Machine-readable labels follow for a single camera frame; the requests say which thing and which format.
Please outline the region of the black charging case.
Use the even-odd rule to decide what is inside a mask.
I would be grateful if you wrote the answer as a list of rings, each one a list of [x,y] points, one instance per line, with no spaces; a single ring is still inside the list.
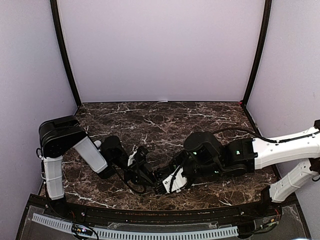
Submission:
[[[160,188],[164,188],[164,184],[163,184],[163,180],[165,180],[167,177],[165,175],[160,176],[160,178],[156,179],[154,184],[153,184],[153,188],[154,189],[160,189]]]

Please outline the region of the white earbud charging case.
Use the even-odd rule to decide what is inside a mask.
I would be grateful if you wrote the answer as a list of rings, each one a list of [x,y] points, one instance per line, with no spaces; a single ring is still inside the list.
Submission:
[[[101,142],[99,140],[95,141],[94,144],[99,148],[101,146]]]

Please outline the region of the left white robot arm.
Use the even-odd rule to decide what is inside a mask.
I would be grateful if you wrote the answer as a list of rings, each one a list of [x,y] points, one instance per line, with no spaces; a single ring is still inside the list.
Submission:
[[[75,151],[101,179],[106,180],[123,171],[122,180],[127,184],[153,187],[155,179],[146,166],[148,151],[139,147],[129,155],[116,135],[104,141],[93,141],[73,115],[47,120],[38,128],[40,147],[37,156],[41,159],[42,177],[46,192],[53,202],[51,210],[60,218],[71,213],[65,198],[62,163],[66,153]]]

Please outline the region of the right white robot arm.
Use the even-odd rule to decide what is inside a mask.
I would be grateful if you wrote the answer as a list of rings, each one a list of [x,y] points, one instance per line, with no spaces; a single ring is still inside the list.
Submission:
[[[191,133],[183,143],[183,150],[168,166],[156,171],[154,185],[157,194],[169,194],[189,188],[200,177],[237,177],[265,167],[300,160],[282,179],[261,191],[261,201],[255,213],[266,217],[290,194],[308,180],[320,175],[320,122],[302,132],[265,138],[254,132],[251,137],[233,140],[223,145],[214,132]]]

